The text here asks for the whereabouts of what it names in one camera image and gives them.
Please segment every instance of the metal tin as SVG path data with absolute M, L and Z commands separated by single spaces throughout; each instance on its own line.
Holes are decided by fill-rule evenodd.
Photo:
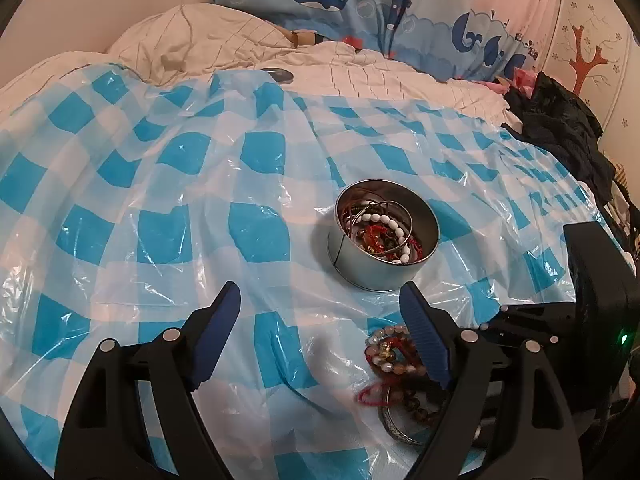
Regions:
M 404 206 L 413 220 L 414 235 L 422 244 L 423 258 L 410 264 L 395 264 L 360 248 L 340 224 L 339 211 L 353 200 L 393 200 Z M 399 208 L 390 211 L 401 215 Z M 363 180 L 346 188 L 338 197 L 327 245 L 331 263 L 345 280 L 372 292 L 391 292 L 414 278 L 435 252 L 439 238 L 440 227 L 436 216 L 431 207 L 413 191 L 386 180 Z

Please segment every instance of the tree decal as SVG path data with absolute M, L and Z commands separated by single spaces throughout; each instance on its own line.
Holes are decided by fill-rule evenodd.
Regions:
M 608 64 L 609 60 L 602 57 L 602 47 L 598 45 L 596 46 L 596 54 L 593 56 L 593 59 L 590 62 L 586 62 L 582 57 L 582 34 L 584 32 L 584 25 L 580 28 L 575 28 L 575 25 L 572 25 L 571 28 L 575 36 L 576 53 L 575 59 L 569 60 L 569 64 L 574 67 L 576 75 L 574 94 L 580 95 L 582 85 L 584 85 L 589 72 L 598 65 Z
M 577 4 L 572 3 L 572 9 L 577 9 Z M 562 27 L 564 41 L 558 43 L 558 47 L 565 51 L 566 56 L 563 57 L 557 52 L 552 54 L 552 59 L 556 61 L 567 62 L 575 71 L 574 94 L 580 95 L 582 87 L 587 79 L 593 80 L 597 87 L 601 85 L 611 86 L 609 77 L 602 73 L 592 73 L 592 71 L 600 65 L 614 65 L 614 72 L 619 73 L 620 67 L 616 65 L 619 59 L 609 59 L 606 52 L 613 49 L 613 45 L 622 41 L 622 35 L 616 33 L 614 36 L 610 33 L 609 23 L 602 17 L 599 18 L 592 5 L 588 6 L 591 16 L 580 26 L 573 23 L 572 17 L 569 16 L 569 25 Z M 591 40 L 591 36 L 602 38 L 606 34 L 607 39 L 596 44 Z

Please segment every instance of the metal screw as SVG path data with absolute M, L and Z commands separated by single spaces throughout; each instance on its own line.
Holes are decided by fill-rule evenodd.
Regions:
M 537 341 L 533 341 L 533 339 L 529 339 L 526 343 L 524 343 L 524 347 L 533 354 L 537 354 L 541 350 L 540 344 Z
M 462 341 L 466 341 L 467 343 L 475 343 L 478 341 L 478 334 L 473 330 L 463 330 L 460 333 L 460 337 L 462 338 Z
M 100 350 L 103 352 L 110 352 L 116 346 L 116 342 L 113 339 L 105 339 L 100 343 Z
M 168 328 L 162 332 L 162 339 L 165 341 L 175 341 L 180 337 L 180 331 L 177 328 Z

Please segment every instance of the blue checkered plastic sheet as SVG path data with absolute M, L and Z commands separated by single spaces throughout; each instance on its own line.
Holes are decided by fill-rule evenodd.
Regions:
M 195 396 L 235 478 L 403 478 L 417 452 L 353 401 L 398 294 L 347 284 L 326 250 L 340 188 L 367 178 L 434 209 L 416 282 L 461 326 L 572 300 L 562 226 L 604 224 L 553 156 L 427 102 L 302 96 L 263 72 L 158 89 L 115 65 L 26 101 L 0 124 L 0 405 L 29 451 L 53 471 L 102 339 L 150 341 L 233 280 L 240 317 Z

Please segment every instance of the wall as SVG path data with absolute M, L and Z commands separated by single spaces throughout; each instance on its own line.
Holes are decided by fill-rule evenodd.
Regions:
M 624 164 L 640 204 L 640 46 L 613 0 L 562 0 L 542 70 L 578 94 L 604 128 L 600 147 Z
M 184 0 L 184 3 L 209 0 Z M 0 88 L 47 57 L 104 52 L 127 28 L 180 0 L 23 0 L 0 38 Z

